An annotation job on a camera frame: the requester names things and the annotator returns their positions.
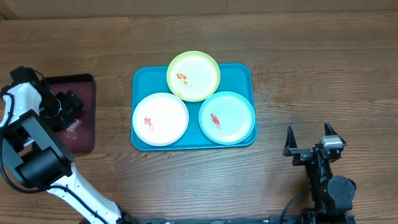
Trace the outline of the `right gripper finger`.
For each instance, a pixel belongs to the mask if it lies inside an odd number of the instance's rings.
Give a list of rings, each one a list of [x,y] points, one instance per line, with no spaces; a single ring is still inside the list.
[[[324,130],[325,130],[325,135],[326,136],[337,136],[337,132],[332,128],[331,124],[329,122],[326,122],[324,124]]]
[[[293,132],[291,124],[288,125],[288,128],[287,128],[287,138],[286,138],[284,149],[287,149],[287,150],[296,150],[297,149],[297,143],[295,140],[295,136],[294,136],[294,132]]]

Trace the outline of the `green and red sponge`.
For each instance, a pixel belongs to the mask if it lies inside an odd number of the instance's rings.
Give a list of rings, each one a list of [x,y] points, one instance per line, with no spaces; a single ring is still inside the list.
[[[69,125],[66,128],[66,132],[68,133],[73,133],[75,130],[80,126],[81,121],[79,119],[76,119],[71,125]]]

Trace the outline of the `white plate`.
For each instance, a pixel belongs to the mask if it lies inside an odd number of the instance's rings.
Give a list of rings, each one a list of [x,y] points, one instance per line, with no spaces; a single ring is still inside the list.
[[[177,142],[189,124],[185,103],[170,93],[154,93],[138,103],[132,114],[137,137],[151,146],[168,146]]]

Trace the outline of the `yellow-green plate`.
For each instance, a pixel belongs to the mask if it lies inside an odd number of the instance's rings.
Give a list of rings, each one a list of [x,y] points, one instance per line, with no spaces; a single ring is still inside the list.
[[[167,85],[181,100],[203,101],[218,88],[221,72],[208,54],[188,51],[177,55],[167,68]]]

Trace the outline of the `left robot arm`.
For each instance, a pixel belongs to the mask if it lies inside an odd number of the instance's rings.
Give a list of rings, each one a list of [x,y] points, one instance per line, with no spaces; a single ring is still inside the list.
[[[1,175],[18,192],[48,192],[73,207],[87,223],[137,223],[102,196],[77,170],[74,155],[58,135],[88,120],[87,151],[93,150],[95,90],[89,73],[44,77],[20,66],[1,89]]]

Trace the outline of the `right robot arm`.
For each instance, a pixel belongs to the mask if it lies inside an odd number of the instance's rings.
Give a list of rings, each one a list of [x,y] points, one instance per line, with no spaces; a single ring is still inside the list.
[[[343,176],[334,176],[330,164],[341,158],[346,141],[331,125],[324,124],[325,135],[310,149],[299,149],[291,125],[283,150],[285,157],[293,157],[293,166],[304,166],[309,189],[297,195],[284,208],[280,223],[355,223],[348,212],[353,209],[356,184]],[[300,215],[285,217],[288,208],[298,199],[310,193],[313,208],[303,210]]]

